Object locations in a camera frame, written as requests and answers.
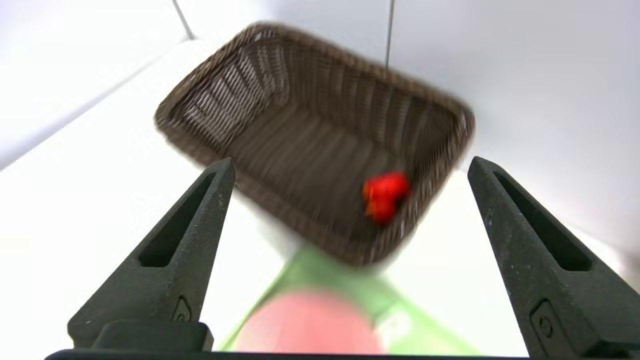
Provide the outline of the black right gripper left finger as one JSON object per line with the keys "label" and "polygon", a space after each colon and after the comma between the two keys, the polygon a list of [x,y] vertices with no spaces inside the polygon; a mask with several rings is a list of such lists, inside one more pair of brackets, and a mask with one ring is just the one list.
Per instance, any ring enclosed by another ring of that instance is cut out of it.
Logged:
{"label": "black right gripper left finger", "polygon": [[215,162],[67,324],[76,349],[210,351],[200,321],[236,179]]}

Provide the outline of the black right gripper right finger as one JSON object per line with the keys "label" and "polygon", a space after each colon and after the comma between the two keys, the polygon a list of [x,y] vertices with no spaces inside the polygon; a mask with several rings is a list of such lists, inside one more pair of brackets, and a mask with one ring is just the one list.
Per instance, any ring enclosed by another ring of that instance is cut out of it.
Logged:
{"label": "black right gripper right finger", "polygon": [[638,292],[498,164],[467,179],[530,357],[638,358]]}

